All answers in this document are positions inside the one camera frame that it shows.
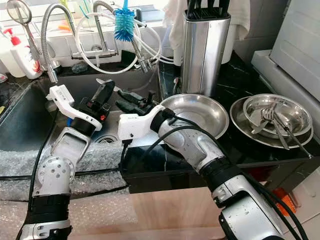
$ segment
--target white towel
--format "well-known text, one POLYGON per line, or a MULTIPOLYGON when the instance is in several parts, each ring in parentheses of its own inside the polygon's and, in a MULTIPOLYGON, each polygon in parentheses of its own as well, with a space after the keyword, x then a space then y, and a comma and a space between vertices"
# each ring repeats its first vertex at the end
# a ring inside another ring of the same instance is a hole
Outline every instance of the white towel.
MULTIPOLYGON (((207 7, 207 1, 203 0, 201 7, 207 7)), ((184 36, 184 17, 183 11, 188 8, 187 0, 169 0, 163 8, 163 24, 169 26, 173 24, 170 32, 170 45, 173 50, 177 50, 183 44, 184 36)), ((237 36, 243 40, 250 30, 250 0, 230 0, 228 13, 231 15, 230 24, 238 25, 237 36)))

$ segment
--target dish brush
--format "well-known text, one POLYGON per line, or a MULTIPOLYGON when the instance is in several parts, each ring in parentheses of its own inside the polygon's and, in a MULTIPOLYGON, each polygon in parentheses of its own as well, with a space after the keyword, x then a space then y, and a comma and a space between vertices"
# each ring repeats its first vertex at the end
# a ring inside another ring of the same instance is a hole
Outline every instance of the dish brush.
POLYGON ((128 8, 128 0, 124 0, 123 8, 115 10, 115 39, 127 42, 133 41, 134 17, 135 13, 128 8))

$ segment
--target red cap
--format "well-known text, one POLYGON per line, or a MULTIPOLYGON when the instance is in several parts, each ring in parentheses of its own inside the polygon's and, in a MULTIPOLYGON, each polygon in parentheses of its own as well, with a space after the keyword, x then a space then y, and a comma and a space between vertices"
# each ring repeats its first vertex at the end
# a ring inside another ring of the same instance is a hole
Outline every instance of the red cap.
POLYGON ((4 34, 9 33, 11 35, 11 42, 14 46, 21 43, 20 39, 17 36, 13 36, 12 28, 7 28, 3 31, 4 34))

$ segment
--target metal bowl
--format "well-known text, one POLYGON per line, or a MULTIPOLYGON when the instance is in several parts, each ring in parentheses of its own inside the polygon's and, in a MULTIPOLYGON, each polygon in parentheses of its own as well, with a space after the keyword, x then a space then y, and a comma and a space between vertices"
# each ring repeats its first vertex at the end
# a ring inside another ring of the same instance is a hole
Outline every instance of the metal bowl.
MULTIPOLYGON (((237 129, 239 129, 239 131, 241 131, 244 135, 246 135, 247 137, 251 138, 254 141, 269 147, 283 149, 284 146, 282 145, 279 139, 269 138, 260 134, 251 133, 252 128, 250 126, 250 122, 246 118, 243 112, 243 105, 247 99, 248 97, 244 97, 244 98, 238 99, 232 104, 230 108, 230 118, 233 124, 236 126, 237 129)), ((314 129, 313 127, 311 127, 311 129, 307 133, 299 135, 296 138, 304 146, 311 141, 313 135, 314 135, 314 129)), ((288 138, 286 140, 290 149, 299 148, 297 143, 293 141, 291 138, 288 138)))
MULTIPOLYGON (((263 121, 261 110, 272 107, 293 135, 300 136, 311 129, 312 118, 307 110, 297 102, 280 95, 258 94, 251 96, 243 104, 243 113, 254 128, 263 121)), ((289 136, 283 128, 280 128, 280 132, 285 137, 289 136)), ((273 124, 267 124, 260 133, 269 138, 278 138, 273 124)))
POLYGON ((168 97, 161 105, 175 112, 179 117, 194 121, 216 139, 228 129, 229 116, 224 107, 210 97, 183 93, 168 97))

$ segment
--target dish soap bottle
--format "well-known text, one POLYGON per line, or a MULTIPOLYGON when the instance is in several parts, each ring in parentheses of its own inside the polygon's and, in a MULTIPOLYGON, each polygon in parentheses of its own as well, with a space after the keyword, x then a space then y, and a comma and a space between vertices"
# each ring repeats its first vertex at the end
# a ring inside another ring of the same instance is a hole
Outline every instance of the dish soap bottle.
POLYGON ((0 60, 8 72, 15 78, 24 77, 26 74, 22 71, 21 67, 19 67, 14 56, 12 56, 10 52, 10 49, 12 48, 10 40, 5 37, 0 37, 0 46, 0 60))
POLYGON ((32 58, 30 47, 22 44, 20 39, 13 35, 12 28, 6 29, 4 33, 10 33, 11 42, 13 44, 10 51, 26 77, 28 79, 36 79, 40 77, 43 72, 40 70, 39 61, 32 58))

